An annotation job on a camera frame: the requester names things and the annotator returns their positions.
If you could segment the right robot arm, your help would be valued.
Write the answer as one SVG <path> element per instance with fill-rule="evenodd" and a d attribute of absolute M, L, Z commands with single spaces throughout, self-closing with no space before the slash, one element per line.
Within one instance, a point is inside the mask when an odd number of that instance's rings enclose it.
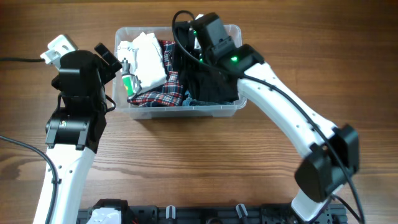
<path fill-rule="evenodd" d="M 201 47 L 202 65 L 237 84 L 238 93 L 256 104 L 289 138 L 303 161 L 295 172 L 299 192 L 290 206 L 296 221 L 310 223 L 345 184 L 356 203 L 351 180 L 359 171 L 359 136 L 320 116 L 289 90 L 253 47 L 235 46 L 214 12 L 190 22 Z"/>

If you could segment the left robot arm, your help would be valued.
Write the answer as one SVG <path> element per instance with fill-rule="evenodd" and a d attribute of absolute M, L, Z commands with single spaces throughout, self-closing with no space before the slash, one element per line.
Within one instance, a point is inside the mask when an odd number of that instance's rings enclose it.
<path fill-rule="evenodd" d="M 75 50 L 60 58 L 52 86 L 59 91 L 57 107 L 45 132 L 49 159 L 34 223 L 75 223 L 88 171 L 93 164 L 106 114 L 115 106 L 105 85 L 122 68 L 99 43 L 94 52 Z"/>

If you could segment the black garment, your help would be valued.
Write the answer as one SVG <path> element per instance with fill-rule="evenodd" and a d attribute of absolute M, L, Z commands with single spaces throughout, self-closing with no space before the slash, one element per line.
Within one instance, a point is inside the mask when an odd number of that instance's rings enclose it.
<path fill-rule="evenodd" d="M 215 103 L 234 102 L 239 99 L 236 82 L 228 80 L 200 66 L 177 45 L 172 54 L 172 66 L 178 72 L 178 80 L 183 85 L 184 98 L 193 98 L 200 101 Z"/>

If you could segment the red navy plaid cloth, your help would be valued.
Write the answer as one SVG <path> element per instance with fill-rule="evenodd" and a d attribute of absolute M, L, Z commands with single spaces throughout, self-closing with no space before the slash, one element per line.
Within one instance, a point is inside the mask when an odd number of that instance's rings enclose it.
<path fill-rule="evenodd" d="M 140 108 L 181 106 L 185 93 L 183 85 L 179 83 L 178 72 L 172 66 L 172 54 L 175 42 L 169 40 L 158 40 L 162 49 L 163 64 L 167 75 L 165 84 L 154 88 L 136 98 L 127 100 L 128 103 Z"/>

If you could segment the blue denim jeans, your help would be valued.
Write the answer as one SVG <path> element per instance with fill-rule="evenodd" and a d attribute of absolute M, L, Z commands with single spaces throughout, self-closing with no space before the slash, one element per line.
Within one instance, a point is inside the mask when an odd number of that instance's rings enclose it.
<path fill-rule="evenodd" d="M 215 103 L 210 101 L 200 101 L 187 97 L 182 101 L 182 106 L 216 106 L 216 105 L 231 105 L 231 102 Z"/>

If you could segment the white printed t-shirt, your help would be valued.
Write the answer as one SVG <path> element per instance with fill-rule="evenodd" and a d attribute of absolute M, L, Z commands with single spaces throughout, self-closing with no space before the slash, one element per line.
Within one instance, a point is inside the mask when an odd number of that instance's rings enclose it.
<path fill-rule="evenodd" d="M 166 83 L 163 51 L 155 34 L 141 32 L 131 42 L 122 41 L 116 53 L 129 101 Z"/>

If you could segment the clear plastic storage container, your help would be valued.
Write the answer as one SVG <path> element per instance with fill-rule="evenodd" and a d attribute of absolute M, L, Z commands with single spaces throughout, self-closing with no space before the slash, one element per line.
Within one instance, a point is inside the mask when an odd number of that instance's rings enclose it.
<path fill-rule="evenodd" d="M 115 34 L 115 50 L 122 41 L 132 41 L 142 32 L 154 33 L 161 40 L 173 40 L 171 27 L 122 27 Z M 121 73 L 116 73 L 113 79 L 112 99 L 116 103 L 116 111 L 127 113 L 132 119 L 154 119 L 168 117 L 194 117 L 213 116 L 230 117 L 246 106 L 247 98 L 239 95 L 239 99 L 230 105 L 213 106 L 167 106 L 140 108 L 127 102 L 127 91 L 121 78 Z"/>

